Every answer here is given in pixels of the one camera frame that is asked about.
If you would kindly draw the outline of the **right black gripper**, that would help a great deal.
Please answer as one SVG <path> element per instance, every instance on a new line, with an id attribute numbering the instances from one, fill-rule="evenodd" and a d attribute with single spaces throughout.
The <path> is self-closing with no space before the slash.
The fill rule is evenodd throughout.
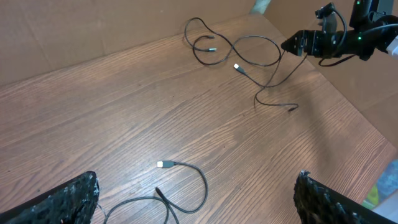
<path id="1" fill-rule="evenodd" d="M 303 53 L 316 58 L 331 58 L 339 44 L 337 33 L 300 30 L 281 44 L 284 51 L 301 57 Z"/>

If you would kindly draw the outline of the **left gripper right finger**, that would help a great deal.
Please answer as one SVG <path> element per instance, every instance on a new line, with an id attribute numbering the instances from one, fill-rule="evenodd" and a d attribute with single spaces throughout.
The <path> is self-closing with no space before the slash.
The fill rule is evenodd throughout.
<path id="1" fill-rule="evenodd" d="M 301 170 L 294 186 L 294 204 L 305 224 L 396 224 L 317 182 Z"/>

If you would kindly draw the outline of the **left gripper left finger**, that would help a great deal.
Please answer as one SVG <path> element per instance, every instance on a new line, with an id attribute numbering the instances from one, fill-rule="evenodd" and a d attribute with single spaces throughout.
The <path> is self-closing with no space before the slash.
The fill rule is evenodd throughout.
<path id="1" fill-rule="evenodd" d="M 90 223 L 100 188 L 96 173 L 84 172 L 41 195 L 1 213 L 1 223 Z"/>

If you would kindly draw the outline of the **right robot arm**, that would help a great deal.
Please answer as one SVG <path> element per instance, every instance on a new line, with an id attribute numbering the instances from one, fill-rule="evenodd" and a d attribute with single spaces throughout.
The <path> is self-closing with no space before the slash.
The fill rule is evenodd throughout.
<path id="1" fill-rule="evenodd" d="M 331 2 L 315 11 L 322 30 L 300 30 L 281 44 L 296 56 L 304 52 L 321 60 L 354 56 L 367 61 L 375 49 L 397 57 L 397 16 L 392 15 L 393 0 L 355 0 L 347 23 Z"/>

